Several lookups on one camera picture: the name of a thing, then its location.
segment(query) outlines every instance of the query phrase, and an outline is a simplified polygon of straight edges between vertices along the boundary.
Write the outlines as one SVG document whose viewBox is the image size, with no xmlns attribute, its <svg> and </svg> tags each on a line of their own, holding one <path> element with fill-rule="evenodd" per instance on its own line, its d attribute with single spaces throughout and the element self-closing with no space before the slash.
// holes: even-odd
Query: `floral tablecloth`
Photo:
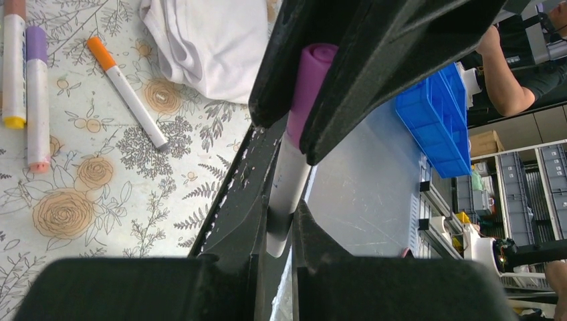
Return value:
<svg viewBox="0 0 567 321">
<path fill-rule="evenodd" d="M 249 126 L 247 106 L 161 78 L 138 6 L 27 0 L 28 23 L 49 42 L 52 164 L 30 173 L 25 131 L 0 126 L 0 320 L 56 259 L 186 256 Z M 277 1 L 267 8 L 273 22 Z M 93 35 L 157 119 L 168 152 L 156 151 L 86 48 Z"/>
</svg>

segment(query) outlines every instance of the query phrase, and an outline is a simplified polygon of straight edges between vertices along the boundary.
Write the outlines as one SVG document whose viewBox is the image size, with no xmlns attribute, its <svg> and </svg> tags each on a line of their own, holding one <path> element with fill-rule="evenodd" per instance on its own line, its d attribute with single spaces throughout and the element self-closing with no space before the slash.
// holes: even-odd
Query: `magenta cap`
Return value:
<svg viewBox="0 0 567 321">
<path fill-rule="evenodd" d="M 29 26 L 25 30 L 26 60 L 40 59 L 47 64 L 47 36 L 45 31 L 37 26 Z"/>
<path fill-rule="evenodd" d="M 329 43 L 314 43 L 302 50 L 296 91 L 286 128 L 292 144 L 297 149 L 300 148 L 305 121 L 309 117 L 337 51 L 338 47 Z"/>
</svg>

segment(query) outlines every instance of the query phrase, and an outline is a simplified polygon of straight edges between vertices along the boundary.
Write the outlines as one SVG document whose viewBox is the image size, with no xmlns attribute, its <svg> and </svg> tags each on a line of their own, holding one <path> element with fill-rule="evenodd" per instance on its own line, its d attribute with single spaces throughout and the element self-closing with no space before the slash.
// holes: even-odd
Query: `blue crate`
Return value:
<svg viewBox="0 0 567 321">
<path fill-rule="evenodd" d="M 464 93 L 451 72 L 445 68 L 396 97 L 396 112 L 444 179 L 471 174 L 467 108 L 454 98 Z"/>
</svg>

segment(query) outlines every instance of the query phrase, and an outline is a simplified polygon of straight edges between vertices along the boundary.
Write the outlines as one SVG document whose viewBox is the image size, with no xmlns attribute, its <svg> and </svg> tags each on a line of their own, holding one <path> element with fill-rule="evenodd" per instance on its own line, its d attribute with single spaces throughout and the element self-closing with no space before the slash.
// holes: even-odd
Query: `white marker body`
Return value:
<svg viewBox="0 0 567 321">
<path fill-rule="evenodd" d="M 166 150 L 167 139 L 159 129 L 156 122 L 152 119 L 152 116 L 150 116 L 148 110 L 144 107 L 144 104 L 138 95 L 136 95 L 132 86 L 128 83 L 128 80 L 122 71 L 120 71 L 120 68 L 118 66 L 113 66 L 106 70 L 106 74 L 157 149 L 159 151 Z"/>
<path fill-rule="evenodd" d="M 268 207 L 271 215 L 284 219 L 295 213 L 310 169 L 305 155 L 292 144 L 291 138 L 285 132 L 281 138 L 269 195 Z M 280 257 L 286 246 L 288 231 L 278 235 L 268 232 L 266 252 Z"/>
<path fill-rule="evenodd" d="M 2 119 L 18 117 L 25 122 L 25 21 L 18 15 L 7 15 L 3 28 Z"/>
<path fill-rule="evenodd" d="M 27 62 L 27 164 L 50 162 L 49 91 L 47 65 L 40 59 Z"/>
</svg>

